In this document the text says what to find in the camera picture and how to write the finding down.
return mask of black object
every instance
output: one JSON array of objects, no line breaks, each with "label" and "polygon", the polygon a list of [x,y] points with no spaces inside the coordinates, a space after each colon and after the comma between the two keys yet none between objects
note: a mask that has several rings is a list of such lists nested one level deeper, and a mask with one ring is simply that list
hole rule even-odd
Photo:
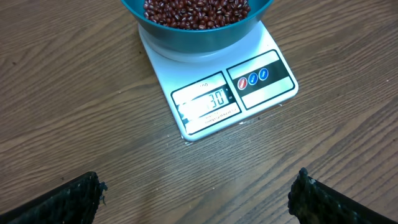
[{"label": "black object", "polygon": [[301,168],[288,194],[289,213],[301,224],[397,224],[308,176]]},{"label": "black object", "polygon": [[0,215],[0,224],[79,223],[90,224],[104,200],[104,182],[87,172],[18,208]]}]

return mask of wooden surface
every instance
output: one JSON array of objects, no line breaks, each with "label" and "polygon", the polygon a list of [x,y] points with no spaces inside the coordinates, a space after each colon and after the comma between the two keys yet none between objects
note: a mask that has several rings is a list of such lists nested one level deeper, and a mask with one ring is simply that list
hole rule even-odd
[{"label": "wooden surface", "polygon": [[276,1],[264,23],[298,95],[187,144],[119,0],[0,1],[0,213],[93,170],[95,223],[298,223],[306,167],[398,221],[398,1]]}]

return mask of button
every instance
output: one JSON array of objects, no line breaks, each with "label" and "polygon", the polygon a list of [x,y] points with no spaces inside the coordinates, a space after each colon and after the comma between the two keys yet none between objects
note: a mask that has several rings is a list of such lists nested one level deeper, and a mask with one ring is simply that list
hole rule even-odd
[{"label": "button", "polygon": [[257,76],[256,73],[250,74],[250,76],[249,76],[249,84],[250,85],[255,85],[258,80],[259,80],[259,77]]},{"label": "button", "polygon": [[259,79],[264,81],[268,78],[268,69],[262,68],[259,72]]},{"label": "button", "polygon": [[247,80],[247,78],[242,77],[242,78],[239,79],[239,81],[238,81],[238,88],[239,88],[240,90],[244,90],[244,89],[247,87],[247,85],[248,85],[248,80]]}]

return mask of adzuki bean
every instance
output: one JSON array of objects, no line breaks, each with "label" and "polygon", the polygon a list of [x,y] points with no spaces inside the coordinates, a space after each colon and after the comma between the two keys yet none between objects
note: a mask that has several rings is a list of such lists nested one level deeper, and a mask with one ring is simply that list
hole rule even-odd
[{"label": "adzuki bean", "polygon": [[228,26],[248,17],[248,0],[145,0],[144,16],[176,29],[204,30]]}]

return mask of digital scale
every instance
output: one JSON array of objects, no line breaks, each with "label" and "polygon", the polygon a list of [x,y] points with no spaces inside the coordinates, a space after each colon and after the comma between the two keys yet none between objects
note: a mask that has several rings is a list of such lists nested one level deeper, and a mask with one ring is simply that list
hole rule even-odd
[{"label": "digital scale", "polygon": [[174,52],[139,33],[167,103],[187,141],[196,141],[277,105],[299,86],[260,21],[235,44],[205,54]]}]

